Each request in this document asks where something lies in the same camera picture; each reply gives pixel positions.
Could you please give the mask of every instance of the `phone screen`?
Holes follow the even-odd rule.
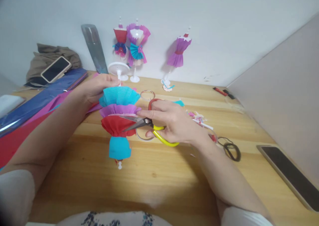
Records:
[[[42,75],[50,82],[52,81],[60,72],[62,72],[69,63],[65,61],[64,58],[60,58],[56,61],[48,70],[46,70]]]
[[[278,167],[281,173],[293,185],[310,207],[316,212],[319,212],[319,191],[316,187],[277,147],[262,146],[262,150]]]

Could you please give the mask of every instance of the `paper dress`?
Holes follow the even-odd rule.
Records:
[[[100,105],[103,107],[100,114],[103,128],[110,133],[109,157],[116,160],[123,160],[131,156],[131,148],[127,136],[136,134],[136,130],[123,132],[135,122],[124,119],[120,116],[136,116],[141,108],[134,104],[139,100],[140,95],[129,87],[111,87],[103,90],[100,98]]]
[[[127,31],[123,28],[122,25],[119,25],[118,28],[114,29],[115,37],[117,40],[117,43],[113,46],[114,47],[114,53],[120,57],[120,59],[123,61],[128,53],[128,49],[125,45],[126,43],[126,36]]]
[[[131,34],[132,29],[139,29],[143,31],[143,35],[140,38],[134,38]],[[143,45],[147,41],[148,37],[151,35],[148,28],[143,25],[130,24],[126,27],[127,38],[131,42],[130,53],[128,56],[129,66],[140,66],[143,63],[147,63],[145,54],[143,52]]]
[[[168,58],[167,65],[175,68],[181,67],[184,64],[183,52],[191,44],[192,40],[187,41],[186,38],[179,37],[176,40],[176,51]]]

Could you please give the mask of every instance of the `hand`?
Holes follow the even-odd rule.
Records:
[[[167,100],[155,101],[151,111],[141,110],[137,115],[163,121],[166,128],[157,131],[165,140],[194,144],[203,137],[207,137],[207,131],[197,125],[185,110],[178,104]],[[154,136],[152,130],[146,133],[146,137]]]
[[[92,104],[99,101],[105,88],[116,87],[120,83],[117,76],[101,73],[76,87],[72,93],[84,97],[86,102]]]

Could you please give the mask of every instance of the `red marker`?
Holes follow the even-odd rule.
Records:
[[[227,95],[228,95],[227,93],[223,92],[222,90],[220,90],[220,89],[217,88],[217,87],[214,87],[213,89],[214,89],[215,91],[219,92],[220,94],[224,95],[224,96],[227,96]]]

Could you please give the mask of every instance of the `yellow scissors handle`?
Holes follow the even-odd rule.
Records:
[[[164,130],[164,127],[163,126],[153,126],[153,134],[165,145],[167,146],[171,146],[171,147],[175,147],[179,144],[179,142],[176,142],[176,143],[170,143],[168,141],[166,141],[158,132],[157,130]]]

